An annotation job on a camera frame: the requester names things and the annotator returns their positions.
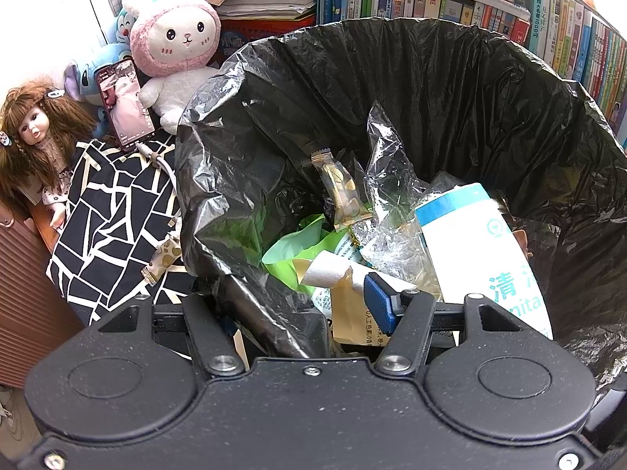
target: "brown cabinet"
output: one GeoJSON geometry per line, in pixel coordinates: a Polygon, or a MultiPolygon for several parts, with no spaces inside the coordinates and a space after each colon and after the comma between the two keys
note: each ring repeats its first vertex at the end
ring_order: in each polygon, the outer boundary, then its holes
{"type": "Polygon", "coordinates": [[[46,277],[50,253],[33,220],[0,200],[0,383],[23,387],[31,367],[82,325],[46,277]]]}

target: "pink bunny plush toy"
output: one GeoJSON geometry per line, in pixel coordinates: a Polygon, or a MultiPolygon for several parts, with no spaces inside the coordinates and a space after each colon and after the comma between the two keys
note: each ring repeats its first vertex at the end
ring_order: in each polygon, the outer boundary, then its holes
{"type": "Polygon", "coordinates": [[[187,103],[217,72],[206,64],[217,49],[220,19],[204,0],[122,0],[122,6],[137,19],[130,32],[133,59],[152,78],[139,100],[176,134],[187,103]]]}

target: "phone screen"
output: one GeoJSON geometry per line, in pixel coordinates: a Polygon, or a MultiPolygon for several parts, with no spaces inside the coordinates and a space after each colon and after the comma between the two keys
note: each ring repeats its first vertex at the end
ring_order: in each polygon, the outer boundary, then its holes
{"type": "Polygon", "coordinates": [[[134,142],[154,135],[148,109],[139,101],[139,80],[135,64],[125,59],[96,72],[100,96],[123,150],[134,142]]]}

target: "blue gripper pad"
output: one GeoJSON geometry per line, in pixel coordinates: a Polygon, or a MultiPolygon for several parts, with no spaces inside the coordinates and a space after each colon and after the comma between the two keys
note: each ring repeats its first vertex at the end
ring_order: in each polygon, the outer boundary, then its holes
{"type": "Polygon", "coordinates": [[[392,311],[390,297],[375,282],[371,274],[364,279],[364,300],[381,332],[386,336],[391,336],[398,325],[399,317],[392,311]]]}

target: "trash can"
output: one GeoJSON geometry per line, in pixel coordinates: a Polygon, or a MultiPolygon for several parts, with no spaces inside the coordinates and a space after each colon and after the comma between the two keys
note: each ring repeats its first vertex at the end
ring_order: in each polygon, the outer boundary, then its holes
{"type": "Polygon", "coordinates": [[[581,85],[447,21],[346,20],[258,40],[193,96],[176,147],[183,257],[217,311],[269,354],[336,354],[307,295],[259,262],[322,211],[312,152],[368,161],[375,100],[420,179],[446,170],[561,228],[545,296],[553,332],[599,388],[612,382],[627,363],[627,158],[581,85]]]}

